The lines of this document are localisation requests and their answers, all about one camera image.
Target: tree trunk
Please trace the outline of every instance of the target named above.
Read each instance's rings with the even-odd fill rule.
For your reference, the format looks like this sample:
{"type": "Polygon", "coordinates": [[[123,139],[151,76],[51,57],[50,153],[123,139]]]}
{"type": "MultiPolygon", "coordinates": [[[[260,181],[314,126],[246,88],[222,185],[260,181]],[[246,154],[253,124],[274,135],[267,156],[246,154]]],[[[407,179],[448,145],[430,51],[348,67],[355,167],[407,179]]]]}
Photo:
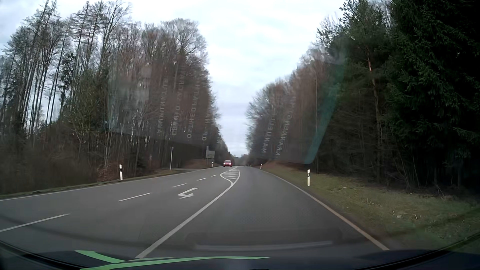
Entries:
{"type": "Polygon", "coordinates": [[[372,75],[372,85],[373,85],[373,98],[375,102],[375,120],[376,120],[376,126],[377,126],[377,153],[376,153],[376,176],[377,176],[377,182],[381,182],[382,180],[382,175],[381,175],[381,167],[382,167],[382,128],[381,128],[381,120],[380,120],[380,110],[378,108],[378,91],[377,87],[375,85],[375,78],[372,73],[372,63],[370,62],[370,57],[367,54],[367,60],[368,60],[368,69],[372,75]]]}

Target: solid white line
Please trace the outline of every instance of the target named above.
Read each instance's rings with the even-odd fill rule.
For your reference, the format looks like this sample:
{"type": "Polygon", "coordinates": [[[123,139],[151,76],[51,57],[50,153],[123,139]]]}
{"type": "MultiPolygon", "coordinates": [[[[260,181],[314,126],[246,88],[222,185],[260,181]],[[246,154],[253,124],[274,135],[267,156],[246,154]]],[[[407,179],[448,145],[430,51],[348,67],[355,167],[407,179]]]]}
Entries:
{"type": "Polygon", "coordinates": [[[352,227],[353,229],[355,229],[357,232],[359,232],[361,235],[365,236],[365,238],[367,238],[368,240],[370,240],[372,243],[374,243],[377,247],[381,248],[382,250],[390,250],[388,247],[386,247],[384,244],[380,243],[378,240],[376,240],[375,238],[373,238],[371,235],[369,235],[368,233],[366,233],[364,230],[360,229],[357,225],[353,224],[351,221],[349,221],[348,219],[346,219],[345,217],[343,217],[342,215],[340,215],[339,213],[337,213],[335,210],[331,209],[328,205],[326,205],[325,203],[321,202],[320,200],[318,200],[317,198],[313,197],[312,195],[310,195],[308,192],[304,191],[303,189],[297,187],[296,185],[290,183],[289,181],[279,177],[279,176],[276,176],[274,175],[273,173],[269,173],[275,177],[278,177],[280,179],[282,179],[283,181],[289,183],[290,185],[294,186],[296,189],[300,190],[301,192],[305,193],[308,197],[314,199],[317,203],[319,203],[320,205],[322,205],[323,207],[325,207],[328,211],[332,212],[334,215],[336,215],[337,217],[339,217],[341,220],[343,220],[343,222],[345,222],[346,224],[350,225],[350,227],[352,227]]]}
{"type": "Polygon", "coordinates": [[[29,223],[25,223],[25,224],[18,225],[18,226],[13,226],[13,227],[10,227],[10,228],[7,228],[7,229],[0,230],[0,233],[6,232],[6,231],[9,231],[9,230],[13,230],[13,229],[16,229],[16,228],[32,225],[32,224],[35,224],[35,223],[60,218],[60,217],[67,216],[67,215],[69,215],[69,214],[63,214],[63,215],[59,215],[59,216],[55,216],[55,217],[51,217],[51,218],[47,218],[47,219],[42,219],[42,220],[39,220],[39,221],[29,222],[29,223]]]}
{"type": "Polygon", "coordinates": [[[149,246],[146,250],[142,251],[140,254],[138,254],[135,258],[138,259],[143,259],[145,256],[147,256],[150,252],[152,252],[154,249],[156,249],[159,245],[161,245],[163,242],[165,242],[167,239],[169,239],[174,233],[178,232],[183,226],[187,225],[190,221],[192,221],[196,216],[198,216],[200,213],[202,213],[207,207],[212,205],[216,200],[218,200],[220,197],[222,197],[229,189],[233,187],[233,185],[238,181],[240,178],[240,172],[235,180],[235,182],[232,183],[232,181],[229,180],[230,186],[224,190],[220,195],[218,195],[215,199],[213,199],[211,202],[207,203],[204,207],[202,207],[200,210],[198,210],[195,214],[193,214],[191,217],[187,218],[184,222],[180,223],[177,227],[175,227],[173,230],[168,232],[166,235],[164,235],[162,238],[158,239],[155,243],[153,243],[151,246],[149,246]]]}
{"type": "Polygon", "coordinates": [[[126,201],[126,200],[130,200],[130,199],[137,198],[137,197],[140,197],[140,196],[145,196],[145,195],[148,195],[148,194],[151,194],[151,192],[145,193],[145,194],[142,194],[142,195],[138,195],[138,196],[134,196],[134,197],[130,197],[130,198],[126,198],[126,199],[120,200],[119,202],[121,202],[121,201],[126,201]]]}
{"type": "MultiPolygon", "coordinates": [[[[200,170],[191,171],[191,172],[198,172],[198,171],[208,170],[208,169],[211,169],[211,168],[200,169],[200,170]]],[[[105,186],[110,186],[110,185],[115,185],[115,184],[133,183],[133,182],[137,182],[137,181],[149,180],[149,179],[160,178],[160,177],[171,177],[171,176],[176,176],[176,175],[185,174],[185,173],[191,173],[191,172],[181,172],[181,173],[170,174],[170,175],[163,175],[163,176],[157,176],[157,177],[151,177],[151,178],[144,178],[144,179],[138,179],[138,180],[129,180],[129,181],[125,181],[125,182],[118,182],[118,183],[111,183],[111,184],[103,184],[103,185],[96,185],[96,186],[88,186],[88,187],[74,188],[74,189],[69,189],[69,190],[48,192],[48,193],[42,193],[42,194],[36,194],[36,195],[19,196],[19,197],[8,198],[8,199],[0,199],[0,201],[16,200],[16,199],[30,198],[30,197],[43,196],[43,195],[49,195],[49,194],[55,194],[55,193],[78,191],[78,190],[83,190],[83,189],[88,189],[88,188],[105,187],[105,186]]]]}

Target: road edge line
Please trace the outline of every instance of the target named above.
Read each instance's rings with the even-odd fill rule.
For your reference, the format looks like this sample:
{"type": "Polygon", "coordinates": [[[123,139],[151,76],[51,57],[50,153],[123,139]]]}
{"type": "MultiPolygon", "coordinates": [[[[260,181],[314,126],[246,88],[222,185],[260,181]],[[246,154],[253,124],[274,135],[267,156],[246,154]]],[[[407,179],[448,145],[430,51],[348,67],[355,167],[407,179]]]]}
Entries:
{"type": "Polygon", "coordinates": [[[230,182],[230,186],[224,190],[222,193],[220,193],[220,195],[218,195],[217,197],[215,197],[213,200],[211,200],[209,203],[207,203],[206,205],[204,205],[202,208],[200,208],[200,210],[196,211],[193,215],[191,215],[189,218],[187,218],[186,220],[184,220],[182,223],[180,223],[179,225],[177,225],[175,228],[173,228],[173,230],[171,230],[170,232],[168,232],[166,235],[162,236],[162,238],[156,240],[153,244],[151,244],[147,249],[145,249],[144,251],[142,251],[140,254],[138,254],[137,256],[135,256],[135,258],[138,258],[138,259],[143,259],[145,256],[147,256],[148,254],[150,254],[152,251],[154,251],[159,245],[161,245],[163,242],[165,242],[167,239],[169,239],[172,235],[174,235],[176,232],[178,232],[181,228],[183,228],[185,225],[187,225],[189,222],[191,222],[195,217],[197,217],[198,215],[200,215],[205,209],[207,209],[210,205],[212,205],[215,201],[217,201],[220,197],[222,197],[229,189],[231,189],[235,183],[238,181],[238,179],[240,178],[240,170],[239,170],[239,175],[237,177],[237,179],[235,180],[235,182],[232,182],[230,180],[228,180],[227,178],[223,178],[223,179],[226,179],[230,182]]]}
{"type": "Polygon", "coordinates": [[[58,216],[51,217],[51,218],[46,218],[46,219],[42,219],[42,220],[37,220],[37,221],[29,222],[29,223],[20,224],[20,225],[13,226],[13,227],[10,227],[10,228],[2,229],[2,230],[0,230],[0,233],[10,231],[10,230],[13,230],[13,229],[17,229],[17,228],[21,228],[21,227],[25,227],[25,226],[32,225],[32,224],[37,224],[37,223],[44,222],[44,221],[49,221],[49,220],[56,219],[56,218],[61,218],[61,217],[68,216],[68,215],[70,215],[70,214],[58,215],[58,216]]]}
{"type": "MultiPolygon", "coordinates": [[[[205,169],[199,169],[199,170],[191,171],[191,172],[198,172],[198,171],[208,170],[208,169],[213,169],[213,168],[218,168],[218,167],[219,167],[219,166],[217,166],[217,167],[211,167],[211,168],[205,168],[205,169]]],[[[168,177],[168,176],[174,176],[174,175],[179,175],[179,174],[186,174],[186,173],[191,173],[191,172],[180,172],[180,173],[174,173],[174,174],[162,175],[162,176],[156,176],[156,177],[150,177],[150,178],[143,178],[143,179],[137,179],[137,180],[127,180],[127,181],[124,181],[124,182],[117,182],[117,183],[111,183],[111,184],[99,184],[99,185],[94,185],[94,186],[72,188],[72,189],[69,189],[69,190],[60,190],[60,191],[54,191],[54,192],[48,192],[48,193],[42,193],[42,194],[35,194],[35,195],[26,195],[26,196],[18,196],[18,197],[12,197],[12,198],[5,198],[5,199],[0,199],[0,202],[1,202],[1,201],[21,199],[21,198],[30,198],[30,197],[36,197],[36,196],[43,196],[43,195],[49,195],[49,194],[55,194],[55,193],[62,193],[62,192],[69,192],[69,191],[77,191],[77,190],[94,188],[94,187],[104,187],[104,186],[115,185],[115,184],[133,183],[133,182],[137,182],[137,181],[149,180],[149,179],[160,178],[160,177],[168,177]]]]}
{"type": "Polygon", "coordinates": [[[359,226],[355,225],[353,222],[349,221],[347,218],[345,218],[344,216],[340,215],[338,212],[336,212],[335,210],[333,210],[332,208],[330,208],[328,205],[326,205],[325,203],[323,203],[322,201],[320,201],[319,199],[315,198],[314,196],[312,196],[311,194],[309,194],[308,192],[306,192],[305,190],[297,187],[296,185],[290,183],[289,181],[281,178],[280,176],[277,176],[271,172],[266,172],[268,174],[271,174],[283,181],[285,181],[286,183],[292,185],[293,187],[295,187],[296,189],[300,190],[301,192],[303,192],[304,194],[306,194],[307,196],[309,196],[310,198],[312,198],[314,201],[316,201],[317,203],[319,203],[321,206],[323,206],[325,209],[327,209],[328,211],[332,212],[332,214],[336,215],[338,218],[340,218],[343,222],[345,222],[346,224],[348,224],[350,227],[352,227],[355,231],[359,232],[361,235],[365,236],[365,238],[367,238],[368,240],[370,240],[372,243],[374,243],[377,247],[381,248],[382,250],[390,250],[388,247],[386,247],[384,244],[380,243],[380,241],[378,241],[377,239],[375,239],[373,236],[369,235],[368,233],[366,233],[364,230],[362,230],[359,226]]]}

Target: forest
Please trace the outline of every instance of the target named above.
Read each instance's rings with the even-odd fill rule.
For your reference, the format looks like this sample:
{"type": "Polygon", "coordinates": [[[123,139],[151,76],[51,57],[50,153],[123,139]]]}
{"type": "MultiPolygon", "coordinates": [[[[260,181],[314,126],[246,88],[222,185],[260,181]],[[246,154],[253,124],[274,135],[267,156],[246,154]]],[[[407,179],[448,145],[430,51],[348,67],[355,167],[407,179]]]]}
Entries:
{"type": "Polygon", "coordinates": [[[0,194],[95,183],[183,166],[216,151],[216,98],[198,23],[133,22],[132,6],[55,1],[0,53],[0,194]]]}
{"type": "Polygon", "coordinates": [[[478,8],[346,0],[297,69],[250,102],[249,163],[480,192],[478,8]]]}

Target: car hood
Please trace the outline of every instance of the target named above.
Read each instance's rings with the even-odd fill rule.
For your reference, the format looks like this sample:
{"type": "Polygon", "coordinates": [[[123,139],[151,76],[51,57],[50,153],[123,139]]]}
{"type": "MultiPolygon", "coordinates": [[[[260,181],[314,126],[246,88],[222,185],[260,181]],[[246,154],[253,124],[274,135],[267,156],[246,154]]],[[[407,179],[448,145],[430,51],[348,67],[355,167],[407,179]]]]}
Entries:
{"type": "Polygon", "coordinates": [[[431,250],[382,251],[357,258],[312,257],[190,257],[131,258],[91,250],[42,254],[21,254],[2,258],[0,269],[68,269],[68,270],[180,270],[180,269],[472,269],[480,267],[480,256],[467,253],[431,250]]]}

